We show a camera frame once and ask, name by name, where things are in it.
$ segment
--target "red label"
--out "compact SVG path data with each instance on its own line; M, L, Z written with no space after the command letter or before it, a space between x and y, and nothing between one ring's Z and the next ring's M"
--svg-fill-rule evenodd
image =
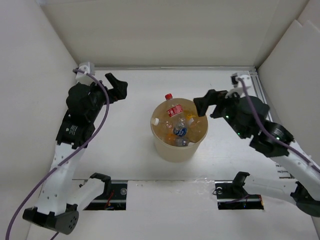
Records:
M168 111L166 111L169 114L169 117L172 117L176 114L179 114L183 112L184 110L182 109L181 105L174 106L173 108L170 108Z

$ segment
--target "white bottle cap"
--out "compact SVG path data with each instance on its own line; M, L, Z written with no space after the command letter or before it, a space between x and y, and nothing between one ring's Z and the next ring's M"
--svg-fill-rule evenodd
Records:
M188 125L190 126L194 121L195 121L195 120L194 120L194 118L193 118L193 117L192 117L192 118L190 118L190 119L189 119L189 121L188 121Z
M154 118L152 124L157 126L159 124L159 118Z

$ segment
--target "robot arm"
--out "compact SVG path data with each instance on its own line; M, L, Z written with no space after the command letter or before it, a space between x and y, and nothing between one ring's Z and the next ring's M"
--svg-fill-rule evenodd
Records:
M79 66L81 72L92 75L93 68L93 64L89 62ZM107 102L103 90L81 72L77 72L75 77L77 83L68 92L66 99L68 110L56 137L50 170L55 168L57 170L43 184L34 207L25 209L22 216L33 224L63 234L70 234L73 231L80 210L86 208L97 196L108 196L111 192L111 178L95 173L74 194L68 195L74 172L88 145L65 164L62 162L92 137L95 131L94 122ZM109 103L125 99L128 83L117 80L111 73L105 76L113 86L112 89L104 87Z
M211 89L204 97L194 98L198 115L204 116L208 106L216 105L211 118L224 118L241 139L253 136L249 146L283 166L295 179L270 180L239 172L227 191L237 193L240 198L258 194L281 199L311 216L320 217L320 167L302 151L289 131L266 120L267 104L255 96L241 97L251 86L248 74L233 74L231 82L234 89L229 92Z

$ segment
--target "red wire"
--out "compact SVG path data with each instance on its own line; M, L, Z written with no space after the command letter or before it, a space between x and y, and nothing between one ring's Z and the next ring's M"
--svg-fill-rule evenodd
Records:
M106 202L106 204L104 205L104 209L106 209L109 205L110 199L113 197L113 195L115 194L115 190L113 190L110 194L110 197L108 198L108 201Z

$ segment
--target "bucket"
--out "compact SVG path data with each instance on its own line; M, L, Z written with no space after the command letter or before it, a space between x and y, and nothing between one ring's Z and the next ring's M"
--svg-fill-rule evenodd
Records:
M184 111L189 111L197 115L197 108L193 101L184 98L175 99L181 104ZM192 144L190 146L171 146L163 142L157 136L157 132L155 132L154 125L152 124L152 120L154 118L161 118L161 115L163 115L167 111L166 106L167 103L166 101L164 101L158 107L156 107L150 120L151 131L154 136L154 145L159 156L164 160L173 163L181 163L189 160L197 151L200 143L205 139L208 132L208 119L207 116L201 117L201 126L203 127L203 130L201 131L202 135L198 136L198 141L195 144Z

